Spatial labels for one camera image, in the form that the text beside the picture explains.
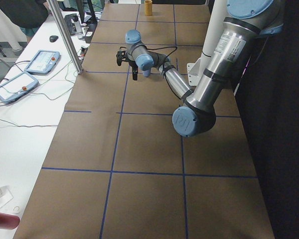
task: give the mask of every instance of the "blue tablet device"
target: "blue tablet device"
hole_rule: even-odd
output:
[[[46,75],[52,70],[59,58],[60,52],[58,51],[39,50],[26,66],[25,71],[31,74]]]
[[[27,72],[22,72],[0,85],[0,100],[9,103],[26,95],[39,84],[38,80]]]

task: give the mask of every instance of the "black mouse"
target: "black mouse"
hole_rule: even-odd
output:
[[[59,38],[58,36],[52,35],[52,36],[50,36],[49,40],[50,40],[50,42],[55,42],[58,38]]]

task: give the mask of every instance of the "dark red object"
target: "dark red object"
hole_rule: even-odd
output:
[[[0,213],[0,229],[15,229],[20,223],[18,216]]]

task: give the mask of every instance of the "white table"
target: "white table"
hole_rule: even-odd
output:
[[[58,35],[59,39],[50,43],[51,35]],[[81,46],[88,46],[84,40],[79,40],[76,36],[72,36],[72,40],[78,52]],[[70,56],[52,15],[49,15],[17,62],[31,60],[38,50],[59,51],[61,54],[57,65],[48,75],[35,76],[40,84],[43,84],[60,71],[33,91],[45,93],[54,99],[73,87],[73,83],[66,81],[65,77],[75,82],[76,70],[72,63],[68,65]],[[24,63],[18,66],[24,69],[26,65]],[[14,66],[6,78],[11,79],[19,73],[20,70]],[[28,94],[9,106],[0,107],[0,119],[17,125],[58,125],[70,92],[71,90],[53,101],[44,95]],[[15,127],[0,121],[0,187],[8,186],[13,195],[13,199],[4,205],[0,212],[12,214],[15,211],[15,215],[22,217],[56,128]],[[0,239],[12,238],[15,231],[16,229],[0,230]]]

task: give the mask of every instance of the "sticker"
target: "sticker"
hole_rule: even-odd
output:
[[[223,59],[227,61],[235,62],[245,44],[246,41],[239,37],[222,34],[214,53],[223,55]]]

